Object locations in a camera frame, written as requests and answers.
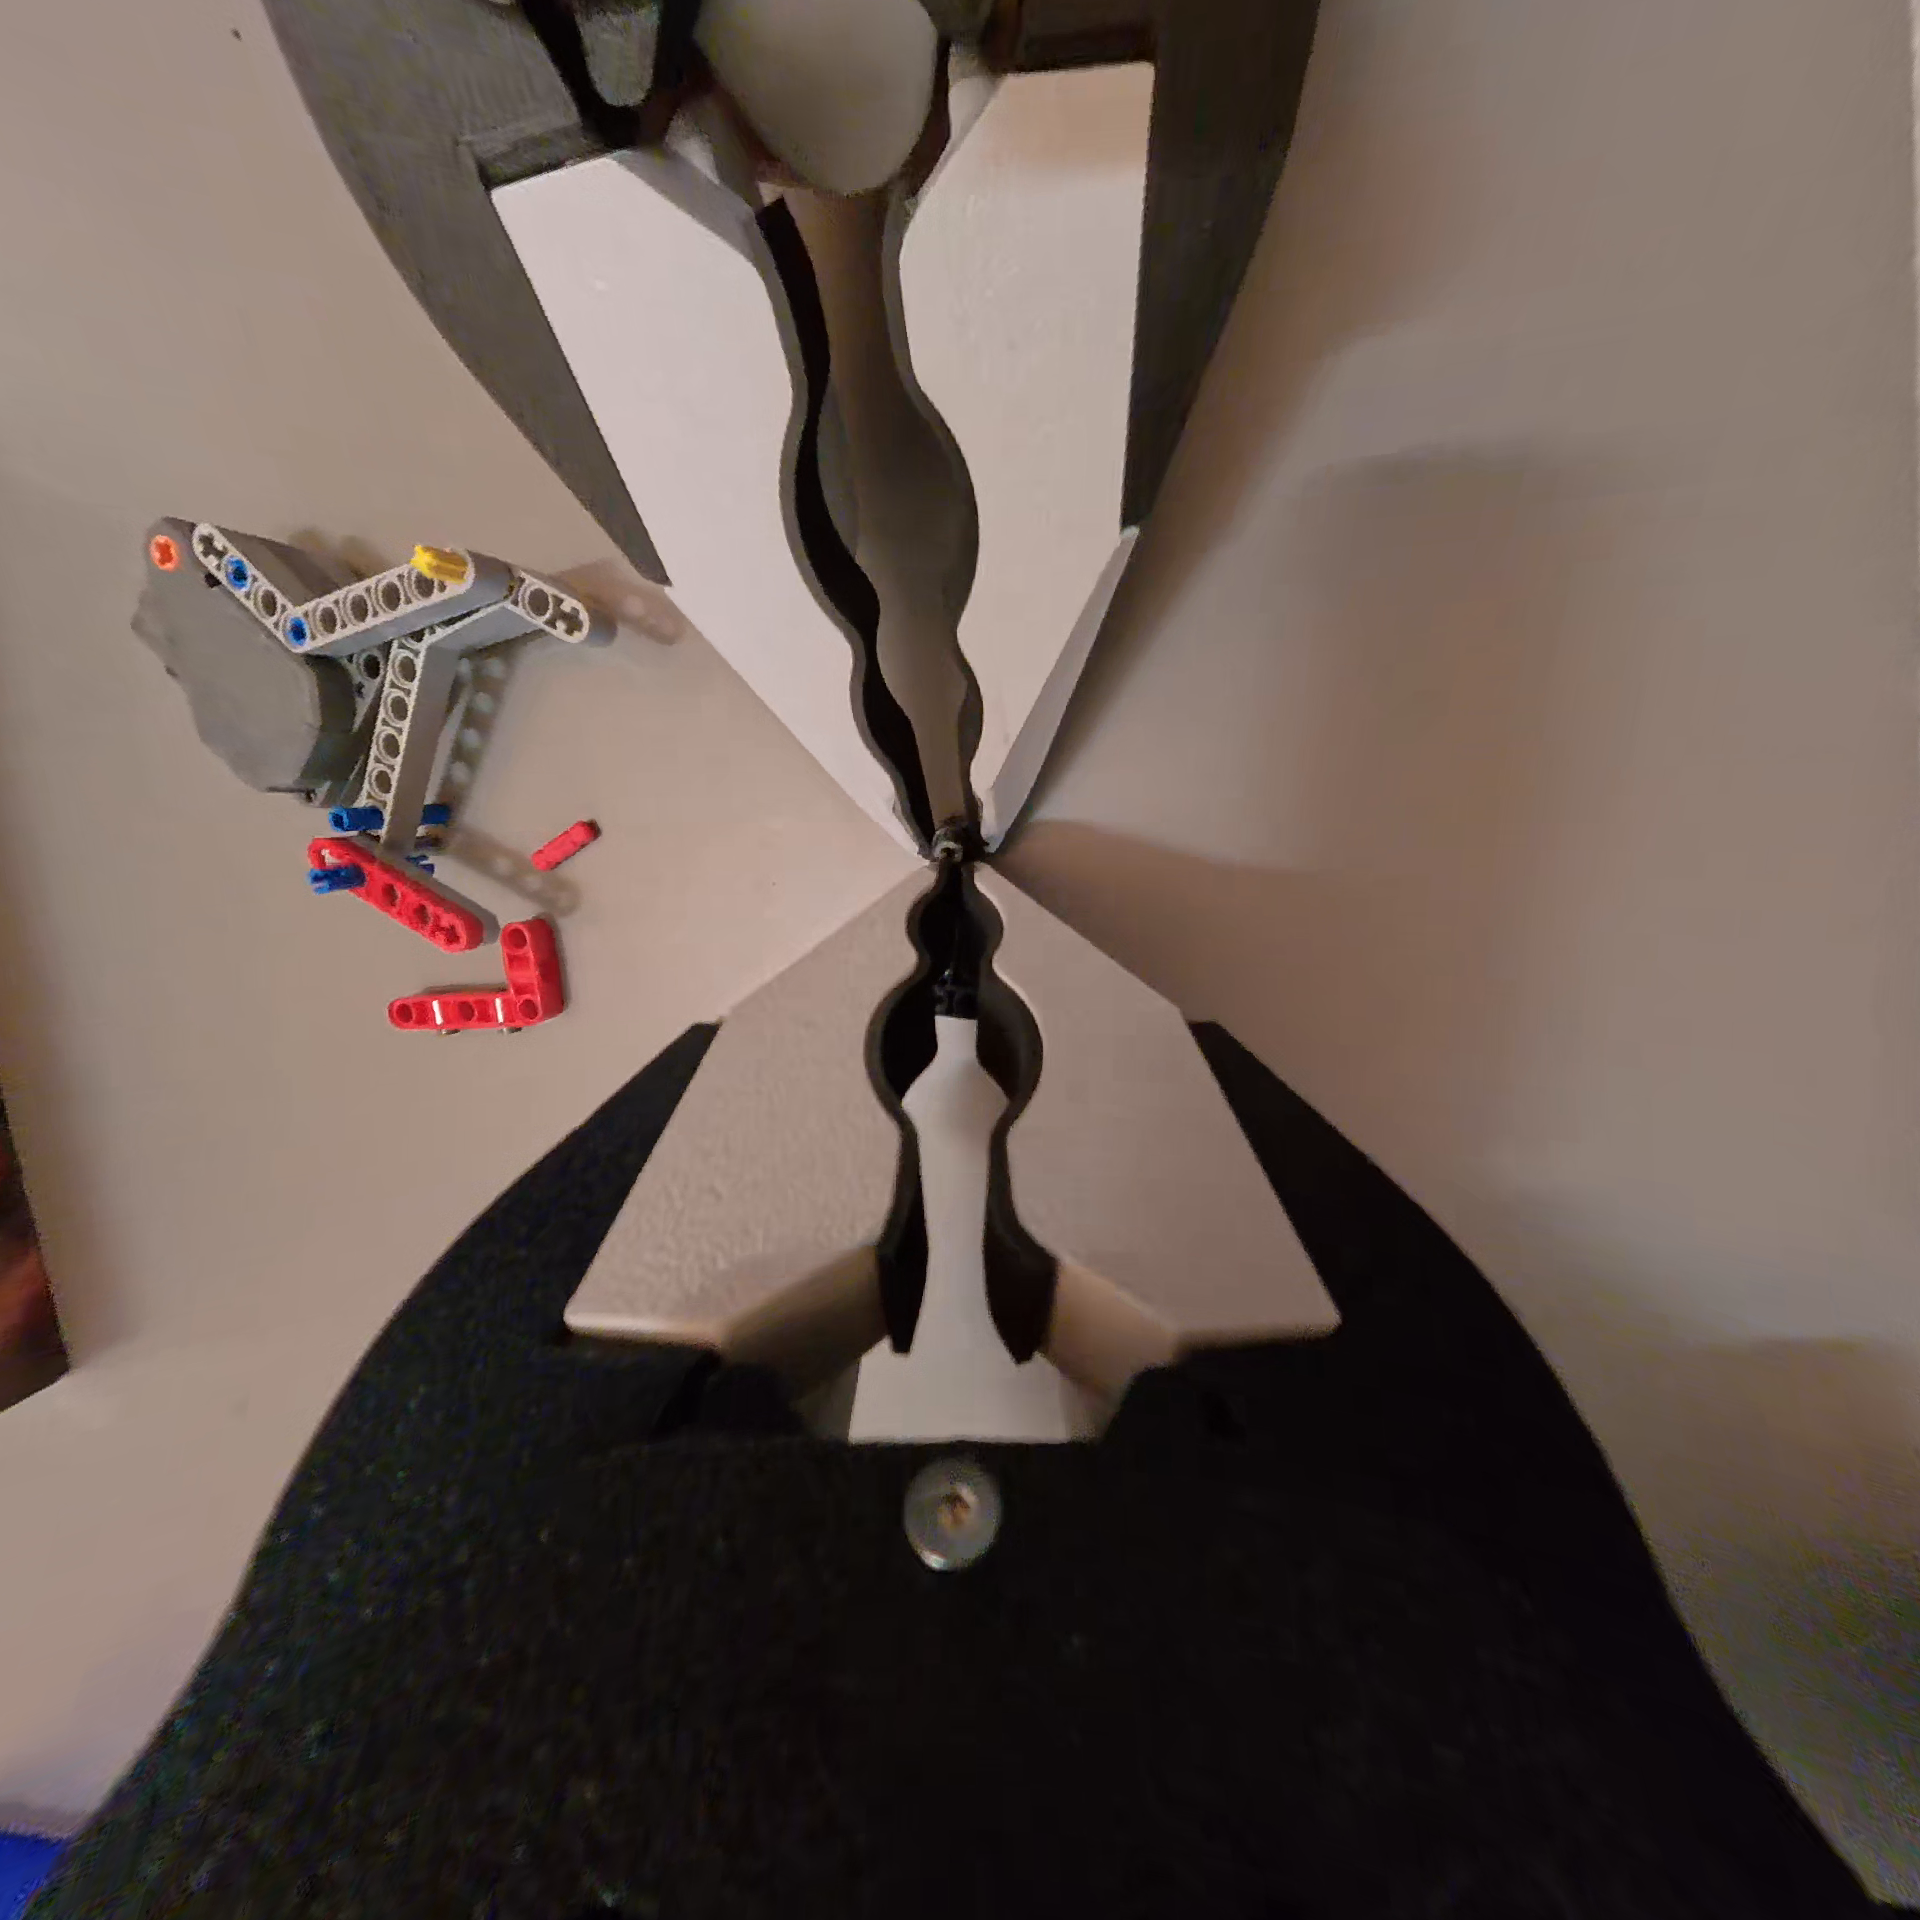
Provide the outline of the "grey lego model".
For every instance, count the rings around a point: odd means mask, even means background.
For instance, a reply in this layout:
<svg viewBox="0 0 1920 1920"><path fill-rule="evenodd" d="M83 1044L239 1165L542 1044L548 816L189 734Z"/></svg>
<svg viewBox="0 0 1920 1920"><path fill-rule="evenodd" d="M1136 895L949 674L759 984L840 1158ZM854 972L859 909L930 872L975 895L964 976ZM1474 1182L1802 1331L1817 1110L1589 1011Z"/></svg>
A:
<svg viewBox="0 0 1920 1920"><path fill-rule="evenodd" d="M460 813L508 654L604 645L618 623L474 547L416 546L351 577L287 542L164 515L130 629L243 786L323 808L388 852L415 828L424 858Z"/></svg>

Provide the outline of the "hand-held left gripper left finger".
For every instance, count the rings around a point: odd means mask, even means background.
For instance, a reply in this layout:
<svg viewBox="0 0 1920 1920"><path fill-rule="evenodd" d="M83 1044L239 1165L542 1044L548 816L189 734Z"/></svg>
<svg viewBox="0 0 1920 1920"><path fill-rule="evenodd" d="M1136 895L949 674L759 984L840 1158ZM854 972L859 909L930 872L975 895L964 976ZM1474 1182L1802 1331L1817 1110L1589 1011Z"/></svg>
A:
<svg viewBox="0 0 1920 1920"><path fill-rule="evenodd" d="M564 1331L764 1368L852 1428L880 1276L925 1270L918 1141L873 1031L925 981L936 876L865 906L718 1023L564 1305Z"/></svg>

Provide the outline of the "small black lego piece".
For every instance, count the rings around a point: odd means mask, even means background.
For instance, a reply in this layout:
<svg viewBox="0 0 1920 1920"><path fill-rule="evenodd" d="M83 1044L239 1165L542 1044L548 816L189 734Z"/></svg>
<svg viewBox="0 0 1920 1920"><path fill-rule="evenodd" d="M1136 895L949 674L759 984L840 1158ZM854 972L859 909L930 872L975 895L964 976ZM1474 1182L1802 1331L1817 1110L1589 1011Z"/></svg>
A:
<svg viewBox="0 0 1920 1920"><path fill-rule="evenodd" d="M933 889L925 906L920 941L933 962L933 1017L971 1023L987 962L987 923L971 876L979 828L967 816L953 816L933 834L930 852Z"/></svg>

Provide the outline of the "red angled lego beam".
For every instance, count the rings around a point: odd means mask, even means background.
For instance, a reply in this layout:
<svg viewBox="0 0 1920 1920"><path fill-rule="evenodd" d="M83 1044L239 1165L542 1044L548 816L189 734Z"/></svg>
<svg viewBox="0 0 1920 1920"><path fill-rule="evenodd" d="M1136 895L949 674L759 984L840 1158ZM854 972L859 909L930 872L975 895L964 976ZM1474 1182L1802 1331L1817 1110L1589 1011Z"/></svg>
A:
<svg viewBox="0 0 1920 1920"><path fill-rule="evenodd" d="M512 921L499 932L507 981L496 987L439 987L388 1004L388 1030L405 1035L460 1037L474 1031L528 1031L564 1017L564 969L548 918Z"/></svg>

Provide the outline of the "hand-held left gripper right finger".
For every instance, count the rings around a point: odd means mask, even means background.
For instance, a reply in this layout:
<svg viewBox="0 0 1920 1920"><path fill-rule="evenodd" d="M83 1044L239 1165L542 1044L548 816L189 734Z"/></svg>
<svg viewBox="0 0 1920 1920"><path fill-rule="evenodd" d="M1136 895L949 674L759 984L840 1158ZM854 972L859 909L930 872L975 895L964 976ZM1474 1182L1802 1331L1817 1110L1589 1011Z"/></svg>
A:
<svg viewBox="0 0 1920 1920"><path fill-rule="evenodd" d="M1328 1335L1339 1308L1185 1017L1007 878L979 891L993 972L1039 1030L1005 1165L1050 1258L1042 1354L1113 1407L1190 1353Z"/></svg>

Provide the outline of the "red straight lego beam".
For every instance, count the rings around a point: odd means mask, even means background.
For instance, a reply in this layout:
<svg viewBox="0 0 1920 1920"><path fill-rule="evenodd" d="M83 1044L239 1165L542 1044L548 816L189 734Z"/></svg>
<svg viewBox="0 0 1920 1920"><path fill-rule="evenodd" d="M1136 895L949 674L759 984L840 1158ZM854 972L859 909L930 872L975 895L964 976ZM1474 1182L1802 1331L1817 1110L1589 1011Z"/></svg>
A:
<svg viewBox="0 0 1920 1920"><path fill-rule="evenodd" d="M367 836L314 836L305 884L319 899L356 899L445 955L499 941L499 921L486 909L437 882L424 864L388 854Z"/></svg>

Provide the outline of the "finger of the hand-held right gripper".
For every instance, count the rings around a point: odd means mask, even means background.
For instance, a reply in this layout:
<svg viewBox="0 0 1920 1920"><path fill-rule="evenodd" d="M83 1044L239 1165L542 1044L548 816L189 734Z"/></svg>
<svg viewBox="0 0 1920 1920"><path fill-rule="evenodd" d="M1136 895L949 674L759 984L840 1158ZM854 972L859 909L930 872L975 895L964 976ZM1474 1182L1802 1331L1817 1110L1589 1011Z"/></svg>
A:
<svg viewBox="0 0 1920 1920"><path fill-rule="evenodd" d="M925 854L967 809L956 497L888 326L888 197L638 151L494 204L674 607Z"/></svg>
<svg viewBox="0 0 1920 1920"><path fill-rule="evenodd" d="M909 199L899 289L918 390L971 491L956 645L968 784L998 847L1138 542L1123 507L1153 66L949 62L949 135Z"/></svg>

